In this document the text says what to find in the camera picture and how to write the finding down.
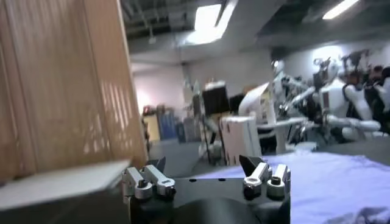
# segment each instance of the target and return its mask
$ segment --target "white table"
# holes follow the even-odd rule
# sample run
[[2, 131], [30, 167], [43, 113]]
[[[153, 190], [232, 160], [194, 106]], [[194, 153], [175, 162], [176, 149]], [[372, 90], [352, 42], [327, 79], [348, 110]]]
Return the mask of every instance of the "white table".
[[290, 125], [305, 122], [307, 120], [308, 120], [307, 117], [292, 117], [292, 118], [289, 118], [288, 120], [277, 121], [274, 124], [257, 125], [257, 128], [264, 129], [264, 130], [274, 129], [275, 136], [276, 136], [276, 154], [281, 154], [281, 153], [286, 152], [285, 128], [290, 126]]
[[101, 191], [117, 185], [130, 161], [39, 173], [0, 187], [0, 211]]

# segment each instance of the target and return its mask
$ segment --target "blue bin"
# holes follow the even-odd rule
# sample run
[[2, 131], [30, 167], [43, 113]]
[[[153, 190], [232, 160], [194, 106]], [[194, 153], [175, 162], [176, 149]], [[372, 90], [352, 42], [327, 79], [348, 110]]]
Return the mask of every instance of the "blue bin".
[[182, 122], [176, 124], [176, 134], [180, 143], [186, 142], [184, 124]]
[[160, 129], [160, 139], [167, 140], [177, 138], [174, 114], [159, 114], [157, 117], [158, 128]]

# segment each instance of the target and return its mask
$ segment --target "machine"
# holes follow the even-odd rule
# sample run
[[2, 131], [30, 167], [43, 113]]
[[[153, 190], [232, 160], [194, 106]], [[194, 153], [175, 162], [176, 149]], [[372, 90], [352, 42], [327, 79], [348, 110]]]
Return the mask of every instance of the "machine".
[[165, 158], [122, 174], [122, 194], [131, 223], [289, 224], [291, 171], [274, 173], [261, 158], [240, 156], [247, 177], [171, 179]]

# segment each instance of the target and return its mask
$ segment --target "white wall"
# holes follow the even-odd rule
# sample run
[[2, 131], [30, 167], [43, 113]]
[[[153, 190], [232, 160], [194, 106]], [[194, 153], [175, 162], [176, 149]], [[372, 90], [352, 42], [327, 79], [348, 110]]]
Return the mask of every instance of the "white wall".
[[229, 96], [248, 85], [260, 85], [273, 77], [268, 50], [240, 52], [225, 57], [210, 58], [188, 65], [191, 81], [204, 86], [210, 78], [225, 80]]
[[134, 83], [140, 113], [145, 105], [157, 106], [165, 103], [174, 107], [175, 113], [183, 117], [183, 71], [181, 66], [159, 67], [154, 70], [134, 73]]
[[287, 56], [284, 59], [285, 72], [292, 76], [302, 76], [304, 79], [311, 79], [313, 74], [318, 72], [319, 67], [313, 64], [314, 59], [328, 57], [339, 58], [353, 51], [370, 49], [373, 53], [369, 57], [369, 64], [372, 66], [390, 65], [390, 43], [387, 41], [361, 41], [354, 43], [338, 44], [324, 47], [317, 47], [299, 51]]

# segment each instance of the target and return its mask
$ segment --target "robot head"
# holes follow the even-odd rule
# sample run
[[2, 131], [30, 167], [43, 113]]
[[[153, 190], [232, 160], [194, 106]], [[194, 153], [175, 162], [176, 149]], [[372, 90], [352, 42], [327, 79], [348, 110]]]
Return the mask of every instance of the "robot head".
[[317, 58], [314, 64], [320, 67], [319, 74], [321, 75], [322, 83], [331, 82], [339, 73], [339, 65], [330, 57], [327, 60]]
[[275, 75], [281, 73], [285, 68], [285, 63], [283, 61], [273, 61], [272, 67], [274, 68]]

